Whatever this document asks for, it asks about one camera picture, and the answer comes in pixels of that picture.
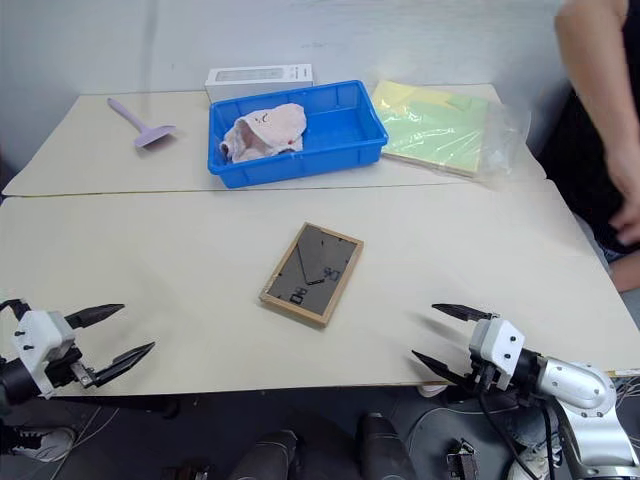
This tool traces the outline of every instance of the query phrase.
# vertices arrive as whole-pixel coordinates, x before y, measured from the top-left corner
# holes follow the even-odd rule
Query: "white table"
[[[410,350],[464,371],[473,329],[431,309],[437,302],[498,311],[547,355],[640,366],[640,333],[553,184],[505,188],[10,198],[0,208],[0,291],[63,313],[125,303],[78,333],[94,366],[157,342],[128,374],[84,394],[437,380]],[[325,330],[258,300],[304,221],[365,242]],[[1,320],[7,354],[15,325]]]
[[[491,85],[434,87],[499,101]],[[135,128],[107,106],[106,95],[83,95],[9,183],[8,196],[226,190],[207,170],[209,100],[204,91],[113,95],[148,125],[176,124],[175,139],[136,149]],[[545,173],[523,145],[511,181]],[[384,157],[369,167],[250,189],[306,189],[467,183]]]

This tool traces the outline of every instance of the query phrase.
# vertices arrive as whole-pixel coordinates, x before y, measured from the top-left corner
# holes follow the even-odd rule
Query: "robotic arm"
[[[414,351],[422,363],[474,395],[512,387],[525,404],[537,398],[549,402],[558,416],[564,455],[574,478],[640,477],[640,463],[618,421],[616,389],[607,375],[591,364],[567,363],[523,348],[522,332],[495,314],[464,305],[433,307],[477,322],[469,345],[472,373],[462,377]]]
[[[18,358],[7,362],[0,357],[0,411],[36,396],[50,398],[56,388],[73,381],[84,388],[100,387],[133,368],[155,345],[152,342],[129,350],[96,372],[80,361],[75,330],[105,320],[124,305],[91,307],[67,317],[31,310],[21,300],[0,303],[0,311],[5,308],[11,308],[18,320],[12,338]]]

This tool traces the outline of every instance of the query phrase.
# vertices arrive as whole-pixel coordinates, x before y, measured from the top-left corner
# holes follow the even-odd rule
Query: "blue plastic basket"
[[[229,162],[220,151],[220,142],[236,119],[285,103],[304,108],[307,129],[302,135],[303,150],[237,164]],[[208,167],[229,188],[277,182],[377,162],[387,139],[362,82],[300,88],[212,104]]]

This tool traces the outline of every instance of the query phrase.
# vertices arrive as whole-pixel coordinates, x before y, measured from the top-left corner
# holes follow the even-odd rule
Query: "black shirt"
[[[640,112],[640,0],[629,0],[622,32],[636,111]],[[618,242],[616,230],[609,225],[624,198],[609,178],[600,135],[574,91],[538,160],[569,208],[591,226],[601,245],[619,253],[640,249],[640,244],[626,247]]]

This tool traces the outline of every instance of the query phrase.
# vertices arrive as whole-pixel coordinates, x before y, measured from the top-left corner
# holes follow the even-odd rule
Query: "purple spatula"
[[[133,144],[136,147],[144,147],[145,145],[149,145],[151,142],[155,142],[159,138],[162,138],[165,135],[169,135],[176,129],[175,125],[162,125],[160,127],[149,128],[135,116],[133,116],[133,114],[131,114],[129,110],[124,108],[122,104],[117,100],[114,100],[113,98],[107,98],[107,103],[111,108],[113,108],[116,112],[133,123],[135,127],[140,130],[140,135],[138,135],[138,137],[133,141]]]

